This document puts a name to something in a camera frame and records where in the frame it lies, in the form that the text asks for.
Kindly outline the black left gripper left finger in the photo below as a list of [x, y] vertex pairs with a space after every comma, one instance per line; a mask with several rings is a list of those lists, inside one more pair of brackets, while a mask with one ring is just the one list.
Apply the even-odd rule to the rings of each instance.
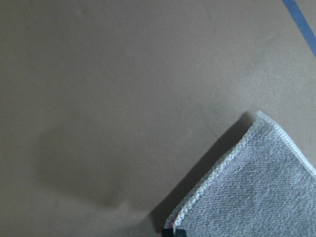
[[161, 236], [162, 237], [174, 237], [174, 230], [173, 229], [162, 229]]

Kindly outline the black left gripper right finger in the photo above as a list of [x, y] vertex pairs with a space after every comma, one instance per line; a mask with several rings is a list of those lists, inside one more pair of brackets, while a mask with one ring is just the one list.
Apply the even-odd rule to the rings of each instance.
[[176, 229], [175, 237], [186, 237], [186, 230]]

